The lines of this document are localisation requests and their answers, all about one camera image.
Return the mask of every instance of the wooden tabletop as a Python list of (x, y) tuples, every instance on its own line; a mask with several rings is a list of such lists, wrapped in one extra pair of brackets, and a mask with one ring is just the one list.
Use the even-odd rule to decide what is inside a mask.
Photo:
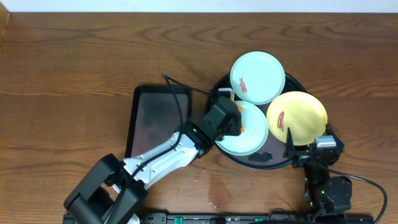
[[(345, 143), (334, 169), (371, 179), (398, 213), (398, 15), (11, 14), (0, 49), (0, 223), (61, 223), (95, 162), (123, 158), (136, 86), (161, 73), (211, 88), (250, 51), (277, 57), (324, 104)], [(205, 97), (195, 94), (193, 112)], [(308, 211), (302, 169), (252, 170), (216, 148), (149, 189), (145, 208)], [(380, 191), (353, 180), (351, 213)]]

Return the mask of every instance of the black tray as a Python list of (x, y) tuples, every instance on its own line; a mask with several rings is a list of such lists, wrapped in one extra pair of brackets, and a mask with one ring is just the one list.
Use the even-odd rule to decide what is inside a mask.
[[(287, 93), (290, 91), (302, 91), (307, 92), (305, 88), (291, 75), (285, 73), (286, 81), (285, 87), (282, 93)], [(221, 78), (218, 83), (211, 90), (212, 93), (216, 93), (219, 88), (231, 88), (231, 83), (229, 81), (229, 74)], [(209, 111), (213, 98), (209, 97), (206, 102), (206, 113)], [(235, 100), (241, 100), (237, 95), (235, 95)], [(257, 105), (261, 111), (266, 115), (268, 106), (270, 103), (264, 105)], [(246, 156), (235, 156), (229, 154), (222, 150), (217, 144), (216, 147), (229, 159), (240, 164), (244, 167), (252, 169), (277, 169), (284, 167), (292, 162), (291, 159), (283, 158), (283, 153), (285, 150), (285, 143), (278, 140), (269, 130), (268, 137), (264, 145), (255, 153)]]

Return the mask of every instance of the orange object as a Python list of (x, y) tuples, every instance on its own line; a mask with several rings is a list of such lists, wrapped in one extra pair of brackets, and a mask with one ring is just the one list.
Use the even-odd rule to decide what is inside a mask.
[[(239, 110), (239, 112), (241, 112), (242, 113), (242, 111), (243, 111), (243, 107), (241, 106), (241, 105), (236, 105), (236, 106), (238, 106), (238, 110)], [(242, 126), (241, 126), (241, 134), (244, 132), (244, 127), (243, 127), (243, 124), (242, 124)]]

